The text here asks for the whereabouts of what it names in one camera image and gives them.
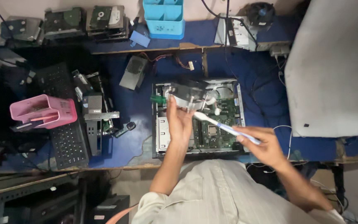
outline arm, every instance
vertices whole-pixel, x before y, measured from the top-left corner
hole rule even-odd
[[[178,109],[175,98],[173,96],[169,98],[167,117],[171,142],[169,143],[164,161],[154,176],[150,186],[151,192],[170,195],[176,186],[189,144],[193,114],[193,112],[186,113]]]
[[[262,141],[255,145],[247,138],[239,135],[237,140],[246,146],[264,164],[273,167],[284,185],[290,202],[305,212],[313,209],[330,211],[333,209],[330,201],[322,192],[305,180],[301,174],[284,157],[276,134],[271,128],[234,128]]]

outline green circuit board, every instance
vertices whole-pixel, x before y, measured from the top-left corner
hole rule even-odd
[[[203,111],[208,117],[228,126],[241,123],[237,113],[239,107],[235,105],[234,99],[217,100],[217,102],[218,107],[222,110],[220,115],[215,115],[214,105],[210,105],[210,110]],[[195,146],[198,149],[231,148],[236,141],[235,136],[207,121],[194,119],[193,131]]]

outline white monitor back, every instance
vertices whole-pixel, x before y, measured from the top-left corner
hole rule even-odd
[[[358,135],[358,0],[311,1],[285,81],[294,136]]]

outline shirt sleeve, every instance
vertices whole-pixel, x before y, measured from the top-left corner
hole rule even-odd
[[[132,224],[152,223],[167,198],[167,195],[156,192],[143,195],[138,205],[138,211],[132,219]]]
[[[309,215],[320,224],[346,224],[335,209],[330,211],[313,209],[309,212]]]

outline white toothbrush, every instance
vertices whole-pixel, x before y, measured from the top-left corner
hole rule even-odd
[[[232,129],[230,126],[227,126],[225,124],[222,124],[222,123],[219,123],[217,122],[216,120],[214,119],[211,119],[209,118],[206,114],[204,113],[201,113],[201,112],[194,112],[194,116],[198,119],[198,120],[206,120],[208,122],[211,122],[212,124],[216,125],[216,127],[220,128],[220,129],[223,129],[227,132],[229,132],[230,134],[234,135],[234,136],[238,136],[238,135],[242,135],[246,138],[248,138],[249,140],[251,140],[251,142],[253,142],[255,145],[259,145],[261,143],[260,140],[257,140],[256,138],[250,136],[250,135],[247,135],[247,134],[244,134],[244,133],[241,133],[241,132],[238,132],[238,131],[235,131],[234,129]]]

